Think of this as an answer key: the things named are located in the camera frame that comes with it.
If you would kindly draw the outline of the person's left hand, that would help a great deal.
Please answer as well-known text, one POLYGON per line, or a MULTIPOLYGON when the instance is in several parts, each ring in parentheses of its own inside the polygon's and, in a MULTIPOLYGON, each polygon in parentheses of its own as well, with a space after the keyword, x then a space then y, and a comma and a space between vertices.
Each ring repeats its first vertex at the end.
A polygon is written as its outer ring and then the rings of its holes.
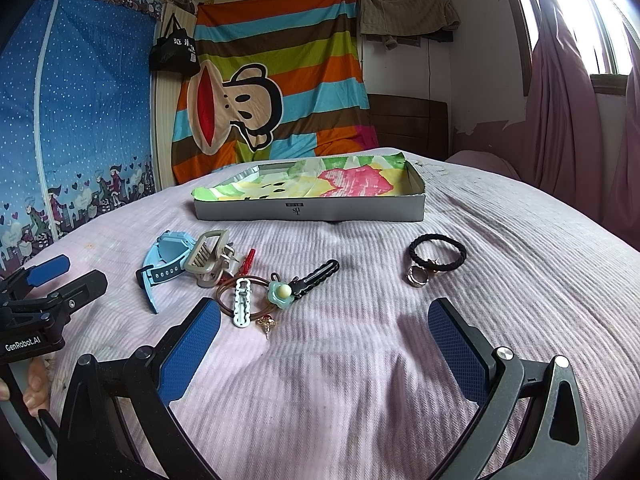
POLYGON ((49 408, 48 363, 42 356, 37 356, 30 361, 27 372, 27 387, 23 392, 23 402, 32 417, 37 417, 40 410, 49 408))

